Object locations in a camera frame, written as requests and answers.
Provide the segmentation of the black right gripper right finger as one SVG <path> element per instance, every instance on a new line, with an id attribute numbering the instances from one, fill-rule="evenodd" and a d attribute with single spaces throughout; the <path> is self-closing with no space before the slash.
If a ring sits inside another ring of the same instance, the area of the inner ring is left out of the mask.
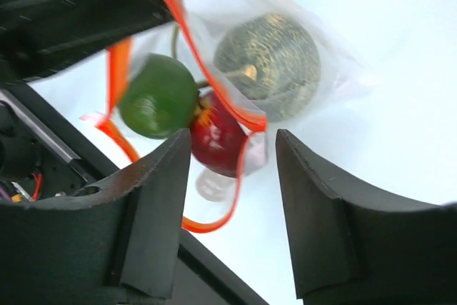
<path id="1" fill-rule="evenodd" d="M 296 296 L 305 304 L 454 304 L 456 205 L 373 186 L 278 130 Z"/>

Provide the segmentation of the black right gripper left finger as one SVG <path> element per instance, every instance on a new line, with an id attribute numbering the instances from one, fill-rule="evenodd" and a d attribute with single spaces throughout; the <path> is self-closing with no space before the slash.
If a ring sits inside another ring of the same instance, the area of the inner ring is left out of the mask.
<path id="1" fill-rule="evenodd" d="M 172 294 L 190 133 L 79 190 L 1 203 L 3 304 L 160 304 Z"/>

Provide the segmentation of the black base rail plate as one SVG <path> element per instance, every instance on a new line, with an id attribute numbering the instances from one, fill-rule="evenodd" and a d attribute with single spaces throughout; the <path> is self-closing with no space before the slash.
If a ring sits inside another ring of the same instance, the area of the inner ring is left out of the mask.
<path id="1" fill-rule="evenodd" d="M 37 200 L 75 196 L 122 170 L 26 84 L 1 89 L 1 182 Z M 172 294 L 160 304 L 262 304 L 263 299 L 182 228 Z"/>

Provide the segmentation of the green netted melon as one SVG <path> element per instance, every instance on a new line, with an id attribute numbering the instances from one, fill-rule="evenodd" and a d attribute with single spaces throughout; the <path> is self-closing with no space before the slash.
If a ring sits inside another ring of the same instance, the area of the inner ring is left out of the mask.
<path id="1" fill-rule="evenodd" d="M 216 48 L 213 64 L 271 122 L 300 114 L 321 82 L 314 40 L 296 20 L 278 13 L 228 30 Z"/>

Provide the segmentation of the green lime ball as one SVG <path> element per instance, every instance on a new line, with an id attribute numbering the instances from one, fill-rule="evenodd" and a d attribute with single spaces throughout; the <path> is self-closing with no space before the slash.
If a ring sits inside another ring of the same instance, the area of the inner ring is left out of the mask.
<path id="1" fill-rule="evenodd" d="M 165 139 L 190 125 L 199 100 L 191 72 L 170 56 L 149 54 L 129 82 L 118 109 L 132 131 Z"/>

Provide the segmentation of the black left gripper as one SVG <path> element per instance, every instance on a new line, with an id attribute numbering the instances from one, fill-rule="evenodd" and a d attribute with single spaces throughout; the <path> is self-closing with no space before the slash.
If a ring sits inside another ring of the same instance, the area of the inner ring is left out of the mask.
<path id="1" fill-rule="evenodd" d="M 50 77 L 172 19 L 164 0 L 1 0 L 1 83 Z"/>

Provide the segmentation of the dark red apple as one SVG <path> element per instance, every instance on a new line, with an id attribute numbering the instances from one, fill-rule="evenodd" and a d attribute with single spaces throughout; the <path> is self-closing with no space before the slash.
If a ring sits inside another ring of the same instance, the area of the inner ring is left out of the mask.
<path id="1" fill-rule="evenodd" d="M 199 99 L 199 111 L 190 125 L 194 157 L 213 172 L 234 178 L 247 135 L 225 109 L 214 91 Z"/>

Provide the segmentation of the clear zip bag red zipper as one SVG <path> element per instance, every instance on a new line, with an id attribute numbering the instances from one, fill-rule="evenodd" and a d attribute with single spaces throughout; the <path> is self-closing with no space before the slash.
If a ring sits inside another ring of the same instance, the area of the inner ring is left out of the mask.
<path id="1" fill-rule="evenodd" d="M 172 21 L 108 52 L 108 107 L 83 120 L 137 161 L 191 135 L 182 227 L 204 234 L 235 212 L 241 181 L 266 181 L 274 129 L 367 93 L 378 78 L 291 0 L 164 0 Z"/>

